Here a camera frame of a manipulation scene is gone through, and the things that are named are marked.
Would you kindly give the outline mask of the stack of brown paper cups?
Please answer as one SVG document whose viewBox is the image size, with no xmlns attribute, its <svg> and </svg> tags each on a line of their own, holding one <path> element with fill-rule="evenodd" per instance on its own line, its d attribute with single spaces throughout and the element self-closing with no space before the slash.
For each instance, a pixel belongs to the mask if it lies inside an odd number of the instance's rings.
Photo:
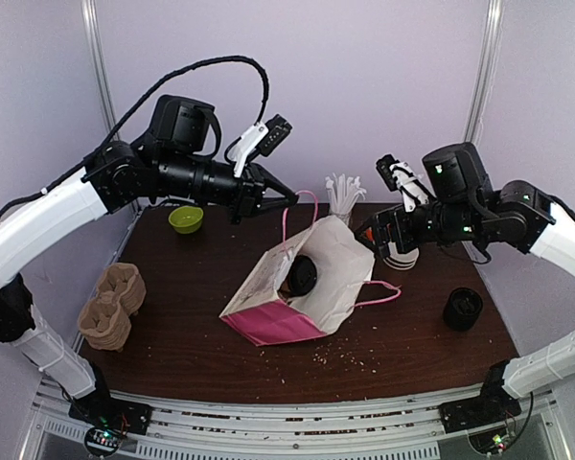
<svg viewBox="0 0 575 460">
<path fill-rule="evenodd" d="M 398 271 L 407 271 L 412 269 L 420 256 L 420 251 L 418 249 L 414 249 L 406 254 L 392 254 L 387 258 L 384 258 L 382 261 L 392 269 Z"/>
</svg>

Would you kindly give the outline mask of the white pink paper bag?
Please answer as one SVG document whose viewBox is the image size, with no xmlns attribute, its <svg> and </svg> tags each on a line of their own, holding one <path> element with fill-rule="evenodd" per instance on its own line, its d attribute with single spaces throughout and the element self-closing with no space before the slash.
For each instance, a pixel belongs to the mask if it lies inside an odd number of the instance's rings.
<svg viewBox="0 0 575 460">
<path fill-rule="evenodd" d="M 314 340 L 336 333 L 354 309 L 391 302 L 399 287 L 372 278 L 373 253 L 335 216 L 287 236 L 258 260 L 219 319 L 256 346 Z"/>
</svg>

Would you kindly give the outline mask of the stack of black cup lids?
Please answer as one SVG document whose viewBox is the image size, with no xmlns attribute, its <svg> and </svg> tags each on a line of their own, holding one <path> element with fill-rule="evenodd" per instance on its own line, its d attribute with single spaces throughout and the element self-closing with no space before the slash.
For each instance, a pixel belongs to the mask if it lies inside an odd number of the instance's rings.
<svg viewBox="0 0 575 460">
<path fill-rule="evenodd" d="M 443 310 L 445 324 L 457 332 L 470 330 L 481 312 L 483 300 L 473 289 L 459 287 L 451 292 Z"/>
</svg>

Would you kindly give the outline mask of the stack of pulp cup carriers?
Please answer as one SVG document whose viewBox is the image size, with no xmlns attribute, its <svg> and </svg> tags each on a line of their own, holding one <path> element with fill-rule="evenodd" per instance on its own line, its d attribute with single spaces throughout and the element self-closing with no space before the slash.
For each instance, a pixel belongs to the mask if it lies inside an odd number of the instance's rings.
<svg viewBox="0 0 575 460">
<path fill-rule="evenodd" d="M 115 263 L 107 267 L 96 285 L 96 293 L 78 318 L 80 334 L 92 349 L 121 352 L 131 332 L 147 288 L 135 264 Z"/>
</svg>

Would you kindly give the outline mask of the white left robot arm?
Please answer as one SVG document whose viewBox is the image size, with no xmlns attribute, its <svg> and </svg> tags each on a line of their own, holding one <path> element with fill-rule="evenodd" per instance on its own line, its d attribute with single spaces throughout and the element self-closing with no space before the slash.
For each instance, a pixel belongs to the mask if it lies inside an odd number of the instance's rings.
<svg viewBox="0 0 575 460">
<path fill-rule="evenodd" d="M 119 415 L 98 367 L 80 357 L 44 320 L 26 278 L 44 255 L 86 224 L 145 198 L 175 197 L 222 206 L 239 223 L 297 202 L 297 195 L 258 163 L 291 133 L 275 115 L 248 128 L 223 161 L 204 152 L 220 135 L 212 105 L 164 95 L 149 127 L 130 142 L 109 140 L 45 191 L 26 198 L 0 222 L 0 342 L 9 343 L 56 381 L 99 426 Z"/>
</svg>

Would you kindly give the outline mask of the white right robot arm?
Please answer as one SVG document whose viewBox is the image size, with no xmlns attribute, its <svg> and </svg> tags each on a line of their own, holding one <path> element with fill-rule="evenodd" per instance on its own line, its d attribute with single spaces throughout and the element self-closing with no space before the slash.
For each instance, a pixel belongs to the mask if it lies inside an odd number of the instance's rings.
<svg viewBox="0 0 575 460">
<path fill-rule="evenodd" d="M 395 201 L 364 217 L 355 237 L 387 261 L 434 245 L 466 246 L 517 347 L 486 374 L 478 422 L 544 388 L 575 388 L 575 211 L 523 179 L 495 186 L 474 144 L 413 164 L 386 153 L 375 170 Z"/>
</svg>

